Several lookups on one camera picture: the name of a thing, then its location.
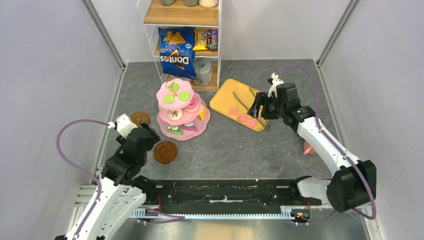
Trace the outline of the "purple cake slice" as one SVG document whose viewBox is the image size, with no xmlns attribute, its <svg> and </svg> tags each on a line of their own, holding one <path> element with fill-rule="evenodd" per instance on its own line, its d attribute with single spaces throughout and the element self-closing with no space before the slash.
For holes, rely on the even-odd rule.
<svg viewBox="0 0 424 240">
<path fill-rule="evenodd" d="M 190 131 L 190 132 L 197 132 L 198 131 L 198 128 L 194 125 L 193 122 L 185 123 L 181 127 L 182 127 L 183 130 Z"/>
</svg>

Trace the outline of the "green sandwich cookie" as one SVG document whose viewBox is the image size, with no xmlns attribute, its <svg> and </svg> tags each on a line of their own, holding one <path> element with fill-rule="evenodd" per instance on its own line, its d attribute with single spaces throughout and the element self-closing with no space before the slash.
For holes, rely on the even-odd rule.
<svg viewBox="0 0 424 240">
<path fill-rule="evenodd" d="M 168 86 L 170 92 L 175 93 L 179 90 L 180 85 L 177 82 L 171 82 Z"/>
<path fill-rule="evenodd" d="M 172 104 L 174 102 L 174 100 L 175 100 L 175 96 L 173 94 L 166 94 L 163 97 L 163 102 L 167 105 Z"/>
<path fill-rule="evenodd" d="M 190 94 L 190 92 L 188 92 L 188 91 L 181 91 L 181 92 L 179 93 L 178 97 L 179 97 L 179 99 L 180 99 L 181 101 L 187 101 L 187 100 L 189 100 L 189 99 L 190 99 L 191 94 Z"/>
</svg>

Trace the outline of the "chocolate white donut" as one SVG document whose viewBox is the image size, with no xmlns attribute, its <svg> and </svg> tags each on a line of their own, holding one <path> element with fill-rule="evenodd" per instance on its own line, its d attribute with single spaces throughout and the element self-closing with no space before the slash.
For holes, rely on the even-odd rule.
<svg viewBox="0 0 424 240">
<path fill-rule="evenodd" d="M 178 121 L 183 117 L 183 110 L 182 109 L 178 109 L 178 110 L 168 110 L 167 111 L 167 118 L 170 121 Z"/>
</svg>

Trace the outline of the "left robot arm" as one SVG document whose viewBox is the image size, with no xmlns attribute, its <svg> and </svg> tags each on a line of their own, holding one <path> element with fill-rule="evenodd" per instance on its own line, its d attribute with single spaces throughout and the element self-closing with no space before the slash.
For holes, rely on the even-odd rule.
<svg viewBox="0 0 424 240">
<path fill-rule="evenodd" d="M 57 240 L 110 240 L 140 205 L 157 198 L 156 183 L 138 174 L 147 152 L 161 140 L 157 132 L 145 120 L 135 124 L 126 115 L 106 126 L 119 132 L 120 147 L 105 161 L 100 177 L 92 177 L 97 188 L 82 215 Z"/>
</svg>

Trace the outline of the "metal serving tongs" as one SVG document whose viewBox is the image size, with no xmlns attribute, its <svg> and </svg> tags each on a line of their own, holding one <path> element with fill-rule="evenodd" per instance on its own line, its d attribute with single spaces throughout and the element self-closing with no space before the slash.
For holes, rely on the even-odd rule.
<svg viewBox="0 0 424 240">
<path fill-rule="evenodd" d="M 236 99 L 236 101 L 239 103 L 239 104 L 241 104 L 247 111 L 249 110 L 248 108 L 247 108 L 247 106 L 239 99 L 239 97 L 237 96 L 237 94 L 233 91 L 232 92 L 232 95 L 233 95 L 233 97 Z M 267 128 L 267 127 L 269 127 L 269 125 L 268 125 L 268 122 L 267 121 L 265 121 L 265 122 L 262 122 L 259 118 L 257 118 L 256 119 L 257 120 L 257 122 L 258 123 L 260 123 L 264 128 Z"/>
</svg>

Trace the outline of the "pink frosted donut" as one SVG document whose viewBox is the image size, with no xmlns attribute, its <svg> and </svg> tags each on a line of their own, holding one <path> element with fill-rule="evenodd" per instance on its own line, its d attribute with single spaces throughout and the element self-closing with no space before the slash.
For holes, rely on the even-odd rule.
<svg viewBox="0 0 424 240">
<path fill-rule="evenodd" d="M 188 105 L 184 108 L 187 112 L 195 112 L 200 106 L 200 103 L 197 98 L 193 97 Z"/>
</svg>

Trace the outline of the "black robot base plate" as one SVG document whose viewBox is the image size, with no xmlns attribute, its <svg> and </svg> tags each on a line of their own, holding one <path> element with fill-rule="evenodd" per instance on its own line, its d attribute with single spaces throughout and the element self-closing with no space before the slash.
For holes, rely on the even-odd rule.
<svg viewBox="0 0 424 240">
<path fill-rule="evenodd" d="M 276 214 L 281 206 L 322 205 L 301 196 L 294 179 L 163 179 L 147 194 L 146 206 L 166 214 Z"/>
</svg>

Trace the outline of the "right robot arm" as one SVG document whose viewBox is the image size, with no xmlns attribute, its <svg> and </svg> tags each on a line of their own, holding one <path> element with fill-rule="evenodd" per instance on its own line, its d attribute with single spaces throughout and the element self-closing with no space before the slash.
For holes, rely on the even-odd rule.
<svg viewBox="0 0 424 240">
<path fill-rule="evenodd" d="M 300 205 L 308 198 L 329 203 L 338 213 L 357 210 L 370 204 L 374 219 L 376 209 L 377 168 L 371 160 L 360 160 L 349 152 L 324 126 L 318 114 L 302 106 L 296 85 L 281 83 L 268 92 L 256 92 L 248 115 L 258 119 L 281 118 L 299 137 L 304 139 L 324 161 L 330 180 L 308 177 L 288 191 L 289 200 Z"/>
</svg>

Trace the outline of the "green cake slice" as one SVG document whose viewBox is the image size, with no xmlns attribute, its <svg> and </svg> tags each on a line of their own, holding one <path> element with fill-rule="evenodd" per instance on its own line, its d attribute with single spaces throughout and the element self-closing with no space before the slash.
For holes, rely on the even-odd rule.
<svg viewBox="0 0 424 240">
<path fill-rule="evenodd" d="M 183 135 L 183 131 L 178 125 L 169 125 L 167 129 L 168 129 L 168 133 L 170 134 L 177 135 L 177 136 Z"/>
</svg>

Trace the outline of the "yellow cake slice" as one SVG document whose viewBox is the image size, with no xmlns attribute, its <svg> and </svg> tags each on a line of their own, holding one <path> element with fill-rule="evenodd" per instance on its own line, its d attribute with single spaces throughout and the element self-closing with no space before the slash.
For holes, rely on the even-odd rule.
<svg viewBox="0 0 424 240">
<path fill-rule="evenodd" d="M 206 107 L 202 106 L 201 108 L 201 112 L 198 114 L 198 117 L 203 121 L 205 119 L 205 111 L 206 111 Z"/>
</svg>

